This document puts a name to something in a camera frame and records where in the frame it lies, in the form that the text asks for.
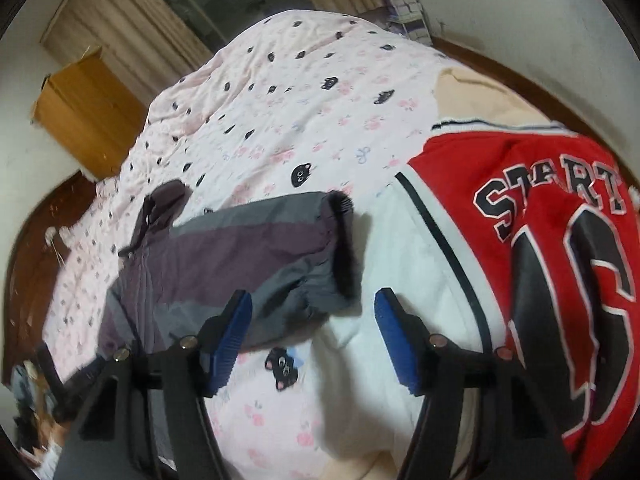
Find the purple grey jacket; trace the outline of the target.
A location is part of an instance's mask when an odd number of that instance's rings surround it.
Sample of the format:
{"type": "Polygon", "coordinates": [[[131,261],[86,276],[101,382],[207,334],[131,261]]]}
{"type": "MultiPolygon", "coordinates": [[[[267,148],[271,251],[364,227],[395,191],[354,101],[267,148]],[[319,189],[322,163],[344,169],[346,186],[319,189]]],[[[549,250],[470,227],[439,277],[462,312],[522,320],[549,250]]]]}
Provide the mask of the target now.
{"type": "Polygon", "coordinates": [[[346,194],[273,197],[177,226],[190,197],[179,180],[145,196],[107,289],[98,356],[125,346],[164,350],[198,333],[238,290],[253,303],[247,349],[292,336],[355,301],[354,206],[346,194]]]}

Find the red white varsity jacket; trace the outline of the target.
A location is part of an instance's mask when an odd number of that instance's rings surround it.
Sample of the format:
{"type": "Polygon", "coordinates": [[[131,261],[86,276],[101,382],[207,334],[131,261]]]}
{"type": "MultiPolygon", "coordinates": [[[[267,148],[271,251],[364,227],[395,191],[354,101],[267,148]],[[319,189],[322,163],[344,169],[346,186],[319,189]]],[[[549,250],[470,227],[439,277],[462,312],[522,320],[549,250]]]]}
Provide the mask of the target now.
{"type": "MultiPolygon", "coordinates": [[[[463,350],[508,348],[558,428],[574,478],[620,445],[639,403],[639,219],[612,155],[559,125],[437,124],[357,206],[356,307],[312,346],[322,448],[387,452],[399,469],[423,401],[401,385],[375,321],[390,288],[405,311],[463,350]]],[[[465,391],[454,474],[480,394],[465,391]]]]}

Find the dark wooden headboard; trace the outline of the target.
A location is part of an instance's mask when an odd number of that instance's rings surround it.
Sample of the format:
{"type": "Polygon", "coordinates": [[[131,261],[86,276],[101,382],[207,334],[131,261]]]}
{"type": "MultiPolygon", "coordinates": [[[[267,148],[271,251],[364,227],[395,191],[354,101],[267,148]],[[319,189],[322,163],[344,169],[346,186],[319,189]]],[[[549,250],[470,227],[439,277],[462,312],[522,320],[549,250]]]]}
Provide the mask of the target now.
{"type": "Polygon", "coordinates": [[[32,358],[53,296],[58,269],[70,250],[47,229],[75,224],[96,197],[96,187],[76,172],[50,192],[27,217],[11,250],[2,297],[1,382],[9,385],[12,368],[32,358]]]}

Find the orange wooden wardrobe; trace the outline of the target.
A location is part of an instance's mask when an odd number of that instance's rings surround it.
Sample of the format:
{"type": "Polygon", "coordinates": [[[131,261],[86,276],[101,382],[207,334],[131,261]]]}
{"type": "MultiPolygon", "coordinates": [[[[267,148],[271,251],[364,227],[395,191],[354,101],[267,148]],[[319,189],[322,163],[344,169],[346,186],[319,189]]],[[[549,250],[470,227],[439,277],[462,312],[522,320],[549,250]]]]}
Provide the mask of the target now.
{"type": "Polygon", "coordinates": [[[119,174],[146,107],[108,68],[100,48],[44,78],[32,118],[93,177],[119,174]]]}

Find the beige pillow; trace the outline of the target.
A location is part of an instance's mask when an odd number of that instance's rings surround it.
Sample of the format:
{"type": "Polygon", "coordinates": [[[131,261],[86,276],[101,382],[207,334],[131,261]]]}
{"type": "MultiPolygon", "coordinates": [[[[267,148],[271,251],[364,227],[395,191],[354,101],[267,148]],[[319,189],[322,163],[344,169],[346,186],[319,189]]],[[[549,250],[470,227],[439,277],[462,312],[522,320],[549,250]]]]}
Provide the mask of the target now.
{"type": "Polygon", "coordinates": [[[461,67],[444,68],[435,84],[439,124],[481,120],[500,127],[545,127],[552,120],[495,79],[461,67]]]}

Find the pink cat print duvet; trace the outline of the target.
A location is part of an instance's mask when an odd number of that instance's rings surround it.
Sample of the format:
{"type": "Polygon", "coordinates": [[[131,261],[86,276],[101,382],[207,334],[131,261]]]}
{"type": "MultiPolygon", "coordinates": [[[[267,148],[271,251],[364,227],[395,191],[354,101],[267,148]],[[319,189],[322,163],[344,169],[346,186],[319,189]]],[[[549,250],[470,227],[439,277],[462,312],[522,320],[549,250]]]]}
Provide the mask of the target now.
{"type": "Polygon", "coordinates": [[[362,204],[420,151],[439,115],[439,77],[455,67],[359,18],[286,11],[161,93],[119,175],[63,232],[70,255],[42,331],[58,374],[93,359],[117,253],[154,188],[187,185],[190,220],[290,194],[293,170],[307,165],[308,190],[362,204]]]}

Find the beige curtain left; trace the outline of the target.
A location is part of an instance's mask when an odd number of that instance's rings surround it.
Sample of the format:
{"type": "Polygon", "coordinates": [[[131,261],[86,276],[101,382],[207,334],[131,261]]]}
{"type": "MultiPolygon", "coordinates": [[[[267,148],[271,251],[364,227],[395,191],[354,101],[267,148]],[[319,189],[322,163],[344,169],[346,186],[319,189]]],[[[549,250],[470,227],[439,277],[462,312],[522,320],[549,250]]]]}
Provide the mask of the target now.
{"type": "Polygon", "coordinates": [[[145,105],[212,57],[164,0],[62,0],[40,44],[63,66],[100,50],[145,105]]]}

